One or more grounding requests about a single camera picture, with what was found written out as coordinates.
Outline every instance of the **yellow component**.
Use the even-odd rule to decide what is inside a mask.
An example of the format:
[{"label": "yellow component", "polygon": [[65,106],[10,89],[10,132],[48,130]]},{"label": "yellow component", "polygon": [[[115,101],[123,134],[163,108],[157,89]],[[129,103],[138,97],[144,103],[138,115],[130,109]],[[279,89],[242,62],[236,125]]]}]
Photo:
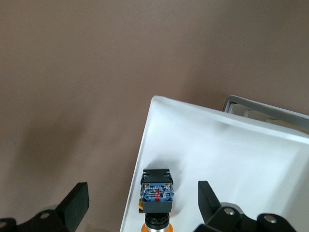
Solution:
[{"label": "yellow component", "polygon": [[141,198],[140,198],[140,201],[139,201],[139,209],[141,211],[143,211],[143,202],[141,201]]},{"label": "yellow component", "polygon": [[[141,232],[149,232],[149,231],[147,230],[147,228],[146,228],[146,225],[145,225],[145,224],[142,226],[142,228],[141,228]],[[174,228],[172,227],[172,225],[171,225],[171,224],[169,225],[169,228],[168,228],[168,230],[167,230],[166,232],[174,232]]]}]

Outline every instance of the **screw head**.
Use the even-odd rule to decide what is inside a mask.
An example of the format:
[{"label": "screw head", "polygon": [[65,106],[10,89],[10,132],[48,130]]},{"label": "screw head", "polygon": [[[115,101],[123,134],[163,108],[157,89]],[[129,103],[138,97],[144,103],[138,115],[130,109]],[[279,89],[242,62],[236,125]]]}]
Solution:
[{"label": "screw head", "polygon": [[277,222],[277,219],[274,216],[269,215],[269,214],[265,215],[264,219],[266,221],[270,222],[270,223],[276,223]]},{"label": "screw head", "polygon": [[43,214],[40,216],[40,219],[48,218],[49,215],[50,215],[49,213],[43,213]]},{"label": "screw head", "polygon": [[235,211],[233,209],[231,209],[231,208],[225,208],[224,212],[226,214],[229,214],[229,215],[234,215],[235,214]]},{"label": "screw head", "polygon": [[0,221],[0,228],[3,228],[3,227],[5,227],[6,226],[6,222],[5,221]]}]

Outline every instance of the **brown background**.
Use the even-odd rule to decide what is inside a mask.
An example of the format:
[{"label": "brown background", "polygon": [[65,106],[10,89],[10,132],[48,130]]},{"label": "brown background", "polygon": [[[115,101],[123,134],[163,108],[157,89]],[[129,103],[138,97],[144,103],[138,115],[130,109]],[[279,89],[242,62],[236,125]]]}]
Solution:
[{"label": "brown background", "polygon": [[1,1],[0,218],[88,181],[119,231],[151,97],[309,114],[309,1]]}]

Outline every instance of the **red component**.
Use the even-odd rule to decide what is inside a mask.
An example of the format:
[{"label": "red component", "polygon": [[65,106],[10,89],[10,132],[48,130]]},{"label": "red component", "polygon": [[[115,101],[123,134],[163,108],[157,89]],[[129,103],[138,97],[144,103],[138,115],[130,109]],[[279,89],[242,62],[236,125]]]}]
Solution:
[{"label": "red component", "polygon": [[160,202],[160,190],[156,190],[154,194],[154,200],[155,202]]}]

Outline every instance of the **white tray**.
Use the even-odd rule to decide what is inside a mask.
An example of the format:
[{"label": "white tray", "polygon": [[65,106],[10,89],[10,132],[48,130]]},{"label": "white tray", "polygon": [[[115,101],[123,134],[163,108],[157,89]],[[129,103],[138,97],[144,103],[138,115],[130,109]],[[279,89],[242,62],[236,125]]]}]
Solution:
[{"label": "white tray", "polygon": [[154,97],[121,232],[140,232],[144,223],[138,201],[145,168],[170,169],[175,232],[193,232],[203,223],[199,180],[253,219],[268,212],[285,217],[298,232],[309,227],[309,137],[293,129]]}]

